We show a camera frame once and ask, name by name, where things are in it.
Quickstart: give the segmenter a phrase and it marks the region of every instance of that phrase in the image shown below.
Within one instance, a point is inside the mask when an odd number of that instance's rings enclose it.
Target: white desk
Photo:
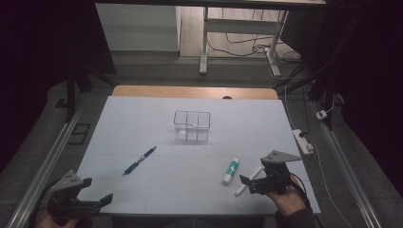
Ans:
[[[211,113],[208,142],[175,139],[176,110]],[[148,149],[157,150],[131,174],[124,170]],[[270,215],[268,198],[239,197],[239,174],[249,176],[260,158],[273,149],[299,155],[281,101],[109,97],[77,172],[93,178],[80,200],[113,193],[102,213],[136,215]],[[240,166],[229,186],[221,183],[230,161]],[[288,163],[308,191],[315,213],[320,210],[302,161]]]

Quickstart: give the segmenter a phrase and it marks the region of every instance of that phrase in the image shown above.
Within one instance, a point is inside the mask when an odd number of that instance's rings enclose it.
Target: green glue stick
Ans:
[[[235,172],[237,171],[238,165],[240,165],[240,160],[237,158],[234,158],[231,163],[229,164],[228,170],[224,174],[224,178],[222,179],[222,182],[226,185],[228,185],[232,177],[234,176]]]

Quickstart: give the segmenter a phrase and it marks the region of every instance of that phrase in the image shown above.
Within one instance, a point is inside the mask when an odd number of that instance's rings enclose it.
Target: power strip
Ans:
[[[293,134],[294,134],[294,137],[296,138],[299,148],[306,155],[310,155],[310,154],[314,153],[314,147],[306,141],[305,137],[303,137],[303,136],[300,137],[299,136],[300,133],[301,133],[301,131],[298,129],[293,130]]]

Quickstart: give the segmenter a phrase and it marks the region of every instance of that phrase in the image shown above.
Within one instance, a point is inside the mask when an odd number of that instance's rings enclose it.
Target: aluminum rail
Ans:
[[[315,113],[319,111],[313,102],[311,102],[311,107]],[[357,202],[358,208],[362,214],[362,217],[367,223],[367,226],[371,228],[382,227],[376,215],[376,212],[368,199],[367,194],[365,193],[364,189],[358,181],[358,178],[355,175],[353,167],[350,165],[347,157],[341,149],[340,143],[338,142],[335,133],[333,131],[330,131],[324,122],[320,123],[320,127],[328,144],[331,146],[331,150],[335,156],[338,167],[340,168],[340,171],[343,174],[343,177],[346,180],[350,191]]]
[[[65,125],[63,126],[63,129],[60,132],[56,142],[50,148],[48,155],[45,157],[44,161],[39,167],[39,170],[36,172],[35,177],[30,183],[28,190],[26,191],[25,195],[15,209],[14,214],[12,215],[7,227],[22,228],[27,223],[31,212],[35,207],[36,201],[39,200],[42,189],[48,182],[48,178],[53,170],[54,165],[58,161],[60,154],[65,148],[68,137],[70,136],[74,125],[77,123],[77,120],[83,112],[88,96],[89,95],[84,93],[80,95],[77,103],[78,108],[76,113],[72,116],[70,122],[65,123]]]

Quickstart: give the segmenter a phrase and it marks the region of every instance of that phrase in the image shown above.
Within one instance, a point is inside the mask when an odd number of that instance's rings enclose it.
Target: human hand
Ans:
[[[45,212],[41,221],[36,225],[36,228],[74,228],[79,219],[78,218],[71,218],[68,220],[66,225],[59,226],[53,219],[53,217],[48,213]]]
[[[291,180],[298,184],[297,179],[293,175],[291,175]],[[284,217],[291,216],[295,212],[306,208],[299,191],[291,185],[281,195],[271,192],[267,193],[266,196],[273,200],[279,212]]]

